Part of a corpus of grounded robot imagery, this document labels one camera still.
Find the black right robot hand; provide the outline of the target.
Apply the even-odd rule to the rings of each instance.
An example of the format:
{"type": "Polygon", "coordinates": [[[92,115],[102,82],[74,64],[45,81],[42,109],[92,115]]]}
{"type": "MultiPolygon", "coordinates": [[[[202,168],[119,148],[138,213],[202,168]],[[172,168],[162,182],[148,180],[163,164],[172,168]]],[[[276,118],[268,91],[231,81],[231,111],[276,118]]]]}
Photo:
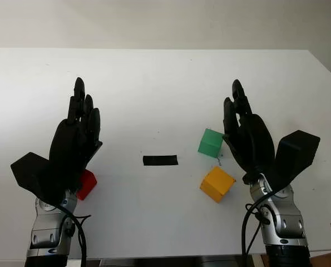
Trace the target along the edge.
{"type": "Polygon", "coordinates": [[[253,184],[274,164],[272,137],[262,118],[252,113],[239,80],[232,84],[233,99],[224,100],[224,135],[235,161],[245,171],[243,182],[253,184]]]}

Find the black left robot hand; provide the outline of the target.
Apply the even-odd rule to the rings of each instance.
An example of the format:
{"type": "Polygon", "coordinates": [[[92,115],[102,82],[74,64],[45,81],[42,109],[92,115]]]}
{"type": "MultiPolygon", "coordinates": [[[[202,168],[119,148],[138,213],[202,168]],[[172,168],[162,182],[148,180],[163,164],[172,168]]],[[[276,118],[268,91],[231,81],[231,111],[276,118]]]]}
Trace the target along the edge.
{"type": "Polygon", "coordinates": [[[93,106],[91,95],[85,93],[82,78],[75,81],[67,118],[57,126],[49,152],[52,169],[61,175],[65,189],[78,191],[87,164],[102,146],[100,111],[93,106]]]}

